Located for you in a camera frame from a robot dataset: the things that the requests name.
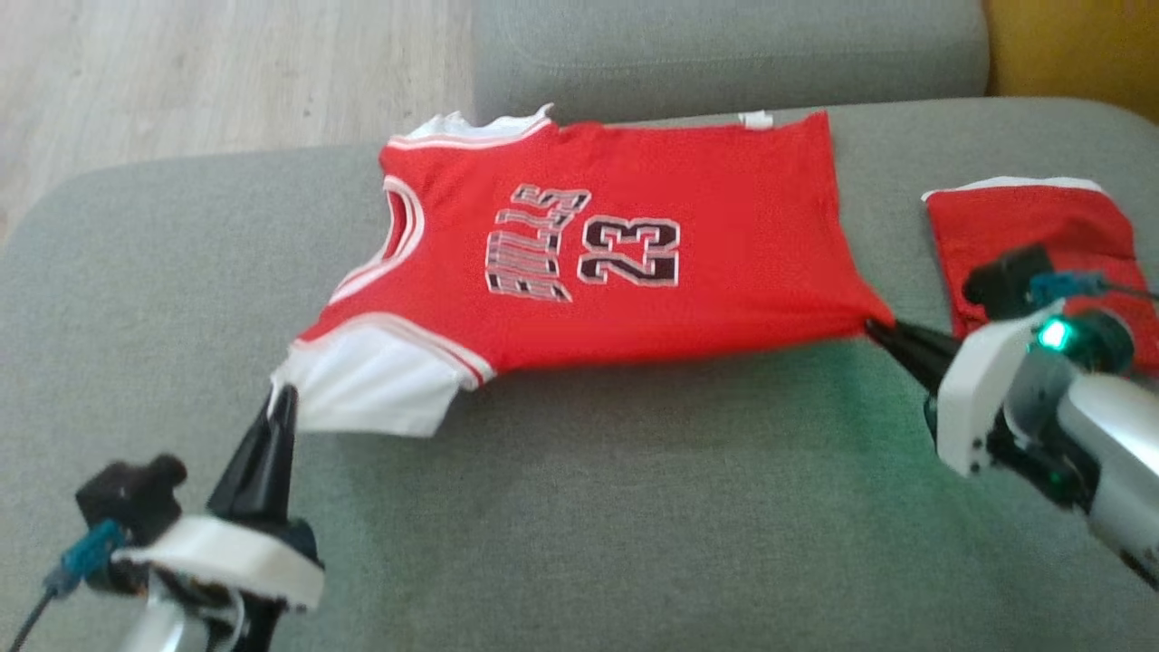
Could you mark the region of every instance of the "gray fabric upholstery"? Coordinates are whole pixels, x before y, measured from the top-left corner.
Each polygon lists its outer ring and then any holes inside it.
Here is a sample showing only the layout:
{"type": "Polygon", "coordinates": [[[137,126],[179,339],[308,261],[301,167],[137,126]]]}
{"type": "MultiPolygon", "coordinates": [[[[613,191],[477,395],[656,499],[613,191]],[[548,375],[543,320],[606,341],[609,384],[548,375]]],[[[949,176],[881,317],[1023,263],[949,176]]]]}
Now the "gray fabric upholstery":
{"type": "MultiPolygon", "coordinates": [[[[920,192],[990,175],[1098,180],[1159,278],[1159,130],[1138,117],[963,100],[836,108],[832,125],[843,225],[906,318],[948,325],[920,192]]],[[[105,462],[177,454],[199,510],[285,344],[385,235],[376,153],[110,169],[17,228],[0,632],[80,534],[71,495],[105,462]]],[[[433,440],[304,438],[293,508],[328,587],[276,649],[1154,650],[1154,595],[1018,478],[943,468],[920,400],[853,342],[516,375],[457,400],[433,440]]],[[[134,609],[82,591],[28,650],[112,649],[134,609]]]]}
{"type": "Polygon", "coordinates": [[[488,0],[478,117],[562,122],[982,95],[978,0],[488,0]]]}

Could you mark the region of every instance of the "green led light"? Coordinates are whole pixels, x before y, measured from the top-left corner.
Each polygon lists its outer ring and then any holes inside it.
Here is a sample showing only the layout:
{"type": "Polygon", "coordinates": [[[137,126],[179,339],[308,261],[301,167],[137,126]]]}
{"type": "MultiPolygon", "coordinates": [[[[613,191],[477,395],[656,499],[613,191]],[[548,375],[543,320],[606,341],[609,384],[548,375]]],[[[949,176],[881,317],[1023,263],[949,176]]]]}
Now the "green led light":
{"type": "Polygon", "coordinates": [[[1051,318],[1038,331],[1038,344],[1054,351],[1063,351],[1070,344],[1072,329],[1062,318],[1051,318]]]}

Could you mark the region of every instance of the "red basketball jersey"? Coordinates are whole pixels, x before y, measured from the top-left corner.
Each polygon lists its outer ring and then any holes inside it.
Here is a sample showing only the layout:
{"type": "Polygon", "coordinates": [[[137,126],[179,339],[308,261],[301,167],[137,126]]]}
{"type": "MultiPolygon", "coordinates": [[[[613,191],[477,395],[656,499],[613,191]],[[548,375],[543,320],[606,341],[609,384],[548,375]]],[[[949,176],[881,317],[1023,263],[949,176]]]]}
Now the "red basketball jersey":
{"type": "MultiPolygon", "coordinates": [[[[428,372],[351,360],[355,376],[409,378],[408,393],[427,388],[445,409],[457,388],[512,369],[773,350],[892,320],[838,222],[824,112],[761,130],[561,127],[544,110],[484,127],[439,117],[392,138],[380,162],[391,235],[291,347],[280,380],[304,404],[329,350],[404,344],[394,358],[424,358],[428,372]]],[[[330,358],[343,356],[359,357],[330,358]]],[[[429,434],[442,417],[408,427],[386,404],[422,401],[376,391],[386,423],[320,422],[429,434]]]]}

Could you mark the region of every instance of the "clothing tag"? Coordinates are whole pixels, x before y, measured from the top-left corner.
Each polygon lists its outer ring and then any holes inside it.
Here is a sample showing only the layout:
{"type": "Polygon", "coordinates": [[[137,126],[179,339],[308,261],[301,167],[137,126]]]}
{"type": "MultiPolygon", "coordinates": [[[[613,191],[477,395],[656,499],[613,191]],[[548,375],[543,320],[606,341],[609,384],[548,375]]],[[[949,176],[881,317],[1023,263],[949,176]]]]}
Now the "clothing tag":
{"type": "Polygon", "coordinates": [[[773,126],[773,113],[770,111],[749,111],[736,113],[736,117],[741,118],[741,124],[744,124],[745,129],[772,129],[773,126]]]}

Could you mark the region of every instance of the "black cable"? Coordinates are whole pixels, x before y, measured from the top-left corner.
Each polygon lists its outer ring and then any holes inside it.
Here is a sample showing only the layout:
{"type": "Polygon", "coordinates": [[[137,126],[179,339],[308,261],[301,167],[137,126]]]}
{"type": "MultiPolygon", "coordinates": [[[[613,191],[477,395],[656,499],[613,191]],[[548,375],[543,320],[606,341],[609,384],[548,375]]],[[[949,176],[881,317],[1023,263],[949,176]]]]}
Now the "black cable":
{"type": "Polygon", "coordinates": [[[1107,283],[1107,288],[1111,292],[1118,292],[1121,294],[1129,294],[1132,296],[1138,296],[1140,299],[1151,299],[1153,301],[1159,301],[1159,292],[1152,292],[1151,290],[1139,290],[1138,287],[1130,287],[1128,285],[1117,285],[1115,283],[1107,283]]]}
{"type": "Polygon", "coordinates": [[[41,620],[41,614],[44,613],[44,609],[49,606],[49,602],[52,602],[54,596],[54,591],[50,589],[44,592],[44,595],[41,596],[41,601],[36,603],[32,613],[24,618],[24,624],[20,625],[20,631],[16,632],[16,639],[12,642],[12,647],[8,649],[8,652],[20,652],[20,649],[24,646],[24,640],[28,639],[28,635],[32,631],[32,628],[36,627],[36,621],[41,620]]]}

